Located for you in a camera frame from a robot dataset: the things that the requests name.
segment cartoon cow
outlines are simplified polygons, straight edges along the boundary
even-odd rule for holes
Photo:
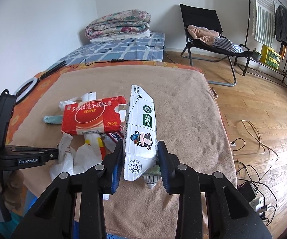
[[[137,145],[141,147],[146,147],[148,150],[151,150],[152,145],[152,138],[150,137],[151,134],[139,133],[137,130],[136,132],[130,136],[130,139]]]

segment garment rack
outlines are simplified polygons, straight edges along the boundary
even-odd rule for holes
[[[244,44],[240,44],[240,46],[245,47],[248,51],[250,51],[250,49],[246,46],[246,44],[247,44],[247,39],[248,39],[248,36],[249,36],[250,10],[251,10],[251,0],[249,0],[249,15],[248,15],[248,22],[247,22],[247,31],[246,31],[245,43],[244,43]],[[272,81],[272,82],[277,83],[277,84],[279,84],[278,81],[280,81],[280,82],[281,82],[280,85],[283,86],[283,87],[285,87],[285,88],[287,88],[287,84],[284,82],[285,78],[287,78],[287,69],[286,69],[287,56],[285,56],[285,58],[286,58],[286,61],[285,61],[283,70],[281,70],[279,67],[278,67],[278,70],[275,70],[275,69],[273,69],[273,68],[270,68],[270,67],[267,66],[267,65],[264,65],[263,63],[261,63],[261,62],[259,62],[259,61],[254,60],[253,58],[250,59],[251,61],[254,61],[255,63],[258,63],[258,64],[260,64],[260,65],[262,65],[262,66],[264,66],[264,67],[267,67],[267,68],[269,68],[270,70],[272,70],[272,71],[274,71],[274,72],[280,74],[281,76],[283,76],[283,79],[278,79],[278,78],[276,78],[276,77],[274,77],[274,76],[272,76],[272,75],[270,75],[270,74],[268,74],[268,73],[266,73],[266,72],[262,72],[262,71],[259,71],[259,70],[255,69],[255,68],[251,68],[251,67],[249,67],[249,66],[246,67],[246,66],[244,66],[244,65],[238,64],[238,63],[237,63],[237,57],[235,57],[235,61],[234,61],[234,64],[233,64],[233,65],[234,65],[234,66],[237,65],[237,66],[243,71],[243,76],[245,76],[245,74],[246,74],[246,72],[247,72],[247,70],[248,70],[248,68],[249,68],[249,69],[255,70],[255,71],[257,71],[257,72],[266,74],[266,75],[272,77],[272,78],[275,79],[275,80],[271,80],[271,79],[269,79],[269,78],[266,78],[266,77],[261,76],[261,75],[259,75],[259,74],[255,74],[255,73],[253,73],[253,72],[249,72],[250,74],[259,76],[259,77],[261,77],[261,78],[267,79],[267,80]]]

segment striped clothing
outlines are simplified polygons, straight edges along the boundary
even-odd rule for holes
[[[239,45],[233,44],[227,38],[214,38],[213,47],[225,50],[231,53],[243,53],[243,49]]]
[[[274,0],[252,0],[254,39],[268,47],[272,46],[275,29]]]

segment blue plaid bedsheet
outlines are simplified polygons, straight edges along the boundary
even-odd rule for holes
[[[110,42],[90,43],[76,49],[58,60],[66,60],[67,65],[78,64],[82,59],[86,62],[124,60],[162,61],[165,34],[151,32],[150,38],[129,38]]]

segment white wall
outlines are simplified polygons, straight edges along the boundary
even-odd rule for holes
[[[0,93],[83,45],[96,18],[95,0],[0,0]]]
[[[280,1],[287,7],[286,0]],[[98,17],[128,9],[148,11],[151,14],[150,29],[165,33],[165,46],[170,51],[182,51],[186,44],[180,3],[215,9],[224,35],[236,44],[244,44],[248,20],[248,0],[96,0]],[[251,36],[251,27],[247,46],[250,49],[256,48],[258,51],[262,48],[262,45]],[[272,47],[279,51],[280,42],[275,40]],[[218,56],[204,50],[195,48],[192,50],[200,54]]]

